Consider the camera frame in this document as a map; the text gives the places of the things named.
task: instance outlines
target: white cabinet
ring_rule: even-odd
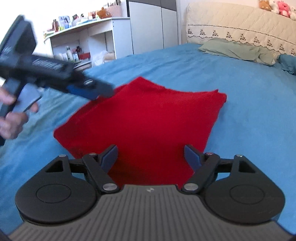
[[[66,52],[66,46],[73,49],[78,45],[91,56],[104,50],[115,52],[116,59],[133,54],[129,18],[105,18],[82,23],[48,36],[44,43],[51,57]]]
[[[129,2],[133,53],[163,49],[161,7]]]
[[[163,19],[163,46],[169,48],[178,45],[177,12],[161,8]]]
[[[178,45],[176,0],[127,1],[134,54]]]

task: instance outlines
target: white wall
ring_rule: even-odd
[[[53,19],[58,16],[72,16],[100,10],[108,0],[71,0],[71,1],[41,1],[41,0],[0,0],[0,41],[2,41],[10,25],[19,14],[32,21],[37,46],[35,52],[46,53],[43,43],[43,31],[51,28]]]
[[[191,2],[228,2],[228,3],[235,3],[235,4],[242,4],[252,7],[258,7],[259,0],[177,0],[177,19],[178,19],[178,40],[179,43],[186,42],[186,11],[187,6]],[[290,6],[296,7],[296,0],[285,0],[287,4]]]

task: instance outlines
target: red towel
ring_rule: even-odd
[[[54,137],[75,158],[117,145],[109,175],[120,186],[184,184],[193,174],[184,145],[204,151],[226,95],[175,91],[141,77],[115,91],[82,107]]]

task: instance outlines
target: pillowcase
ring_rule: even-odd
[[[266,47],[242,44],[220,38],[213,38],[205,42],[199,47],[199,50],[205,53],[248,60],[270,66],[276,60],[273,53]]]
[[[289,74],[296,75],[296,57],[288,54],[281,54],[275,67],[281,68]]]
[[[54,137],[75,158],[118,147],[109,176],[123,184],[184,184],[193,170],[184,146],[203,152],[226,95],[180,92],[137,78],[75,113]]]

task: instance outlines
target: bottle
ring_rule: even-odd
[[[80,59],[79,55],[82,54],[82,49],[80,48],[80,46],[76,47],[76,52],[77,52],[78,58]]]
[[[73,54],[73,59],[74,59],[74,63],[79,61],[78,54],[76,52]]]
[[[67,57],[69,62],[74,62],[73,54],[69,46],[67,46]]]
[[[58,32],[59,31],[59,22],[55,19],[54,23],[55,23],[55,31]]]
[[[54,22],[54,20],[52,21],[52,30],[55,31],[55,22]]]

